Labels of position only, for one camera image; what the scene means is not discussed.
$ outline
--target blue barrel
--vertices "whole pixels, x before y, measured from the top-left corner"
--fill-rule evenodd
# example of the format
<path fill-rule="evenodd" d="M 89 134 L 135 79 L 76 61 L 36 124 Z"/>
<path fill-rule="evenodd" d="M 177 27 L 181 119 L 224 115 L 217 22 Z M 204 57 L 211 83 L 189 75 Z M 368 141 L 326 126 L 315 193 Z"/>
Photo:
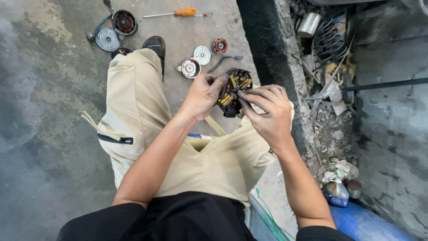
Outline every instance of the blue barrel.
<path fill-rule="evenodd" d="M 356 241 L 415 241 L 396 226 L 354 203 L 349 203 L 346 208 L 330 205 L 330 211 L 337 230 Z"/>

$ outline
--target hand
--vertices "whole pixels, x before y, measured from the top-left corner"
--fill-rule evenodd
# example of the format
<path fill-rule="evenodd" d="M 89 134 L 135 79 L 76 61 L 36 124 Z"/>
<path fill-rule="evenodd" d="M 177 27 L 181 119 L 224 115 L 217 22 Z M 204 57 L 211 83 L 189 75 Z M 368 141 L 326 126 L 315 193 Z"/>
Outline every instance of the hand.
<path fill-rule="evenodd" d="M 218 100 L 220 90 L 226 84 L 227 79 L 227 74 L 197 75 L 179 111 L 186 116 L 195 118 L 197 121 L 204 120 Z"/>
<path fill-rule="evenodd" d="M 293 142 L 290 133 L 293 106 L 284 87 L 271 84 L 245 92 L 239 90 L 238 96 L 245 115 L 273 152 Z M 258 106 L 265 114 L 257 114 L 250 103 Z"/>

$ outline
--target finger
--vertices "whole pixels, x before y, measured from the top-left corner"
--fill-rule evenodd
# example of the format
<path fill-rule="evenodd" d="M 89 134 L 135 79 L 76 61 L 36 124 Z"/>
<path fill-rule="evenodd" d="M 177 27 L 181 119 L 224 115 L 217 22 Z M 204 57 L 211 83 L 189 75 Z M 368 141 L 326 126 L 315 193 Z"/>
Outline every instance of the finger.
<path fill-rule="evenodd" d="M 269 90 L 270 92 L 274 93 L 279 98 L 285 98 L 285 96 L 282 94 L 281 90 L 279 88 L 274 87 L 272 84 L 270 85 L 263 85 L 260 87 L 261 89 Z"/>
<path fill-rule="evenodd" d="M 275 108 L 275 104 L 270 102 L 269 100 L 259 96 L 259 95 L 252 95 L 246 93 L 247 91 L 243 92 L 242 90 L 238 90 L 238 96 L 242 99 L 244 99 L 247 102 L 250 102 L 252 104 L 255 104 L 256 106 L 260 107 L 266 114 L 269 114 L 273 111 Z"/>
<path fill-rule="evenodd" d="M 270 102 L 273 102 L 275 104 L 280 104 L 281 103 L 281 99 L 279 97 L 282 96 L 282 94 L 280 96 L 277 96 L 276 94 L 274 94 L 272 91 L 268 90 L 268 89 L 264 89 L 264 88 L 257 88 L 257 89 L 251 89 L 251 90 L 247 90 L 246 91 L 247 94 L 252 94 L 252 95 L 260 95 L 261 97 L 269 100 Z"/>
<path fill-rule="evenodd" d="M 223 86 L 227 83 L 227 74 L 215 75 L 216 78 L 210 87 L 210 92 L 212 94 L 218 95 Z"/>
<path fill-rule="evenodd" d="M 281 91 L 281 93 L 284 95 L 284 97 L 286 99 L 288 99 L 287 91 L 285 90 L 285 88 L 283 86 L 280 86 L 280 85 L 277 85 L 277 84 L 274 84 L 274 86 Z"/>
<path fill-rule="evenodd" d="M 251 104 L 245 101 L 242 98 L 239 98 L 239 103 L 242 105 L 245 115 L 250 119 L 250 121 L 257 121 L 260 117 L 258 113 L 251 107 Z"/>
<path fill-rule="evenodd" d="M 210 86 L 215 79 L 217 79 L 220 75 L 213 74 L 198 74 L 194 79 L 194 82 L 198 81 L 205 86 Z"/>

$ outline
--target forearm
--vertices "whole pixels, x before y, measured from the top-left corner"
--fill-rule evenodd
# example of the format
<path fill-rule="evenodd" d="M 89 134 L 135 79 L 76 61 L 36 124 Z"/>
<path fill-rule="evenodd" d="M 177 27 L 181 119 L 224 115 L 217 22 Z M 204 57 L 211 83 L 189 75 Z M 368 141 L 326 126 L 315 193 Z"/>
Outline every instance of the forearm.
<path fill-rule="evenodd" d="M 300 227 L 323 225 L 336 228 L 330 209 L 315 179 L 300 157 L 291 139 L 287 149 L 274 151 L 284 175 L 285 189 L 291 209 Z"/>
<path fill-rule="evenodd" d="M 172 160 L 197 123 L 179 110 L 126 173 L 112 205 L 135 202 L 147 207 L 158 192 Z"/>

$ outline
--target beige trousers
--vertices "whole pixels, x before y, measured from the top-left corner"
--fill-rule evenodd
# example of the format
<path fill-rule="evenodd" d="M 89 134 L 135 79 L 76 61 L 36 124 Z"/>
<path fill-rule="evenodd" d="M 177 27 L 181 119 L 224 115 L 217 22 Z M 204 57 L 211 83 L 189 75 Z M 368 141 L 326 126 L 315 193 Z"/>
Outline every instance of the beige trousers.
<path fill-rule="evenodd" d="M 110 63 L 107 112 L 98 129 L 107 136 L 134 139 L 132 145 L 100 140 L 111 156 L 116 188 L 171 120 L 160 63 L 159 57 L 147 48 L 127 56 L 119 54 Z M 269 149 L 246 116 L 232 134 L 214 139 L 200 152 L 186 140 L 156 197 L 199 191 L 246 202 L 266 166 L 276 159 Z"/>

